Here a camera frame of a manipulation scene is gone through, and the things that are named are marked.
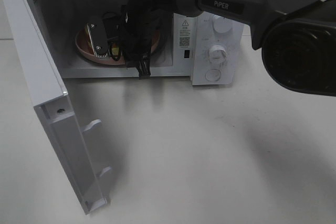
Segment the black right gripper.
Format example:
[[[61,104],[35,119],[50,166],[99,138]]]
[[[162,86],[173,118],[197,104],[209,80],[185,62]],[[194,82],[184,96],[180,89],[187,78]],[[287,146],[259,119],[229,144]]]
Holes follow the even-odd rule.
[[[159,26],[162,10],[176,12],[176,0],[128,0],[122,11],[120,46],[136,68],[150,67],[152,36]],[[95,57],[107,57],[108,39],[102,18],[91,16],[87,30]]]

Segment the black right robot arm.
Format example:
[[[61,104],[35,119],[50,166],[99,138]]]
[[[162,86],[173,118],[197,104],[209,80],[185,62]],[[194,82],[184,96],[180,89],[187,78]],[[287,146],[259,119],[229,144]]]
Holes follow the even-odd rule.
[[[114,23],[87,24],[97,58],[123,57],[140,78],[150,76],[152,38],[160,11],[188,17],[209,12],[250,27],[268,74],[300,93],[335,96],[335,0],[128,0]]]

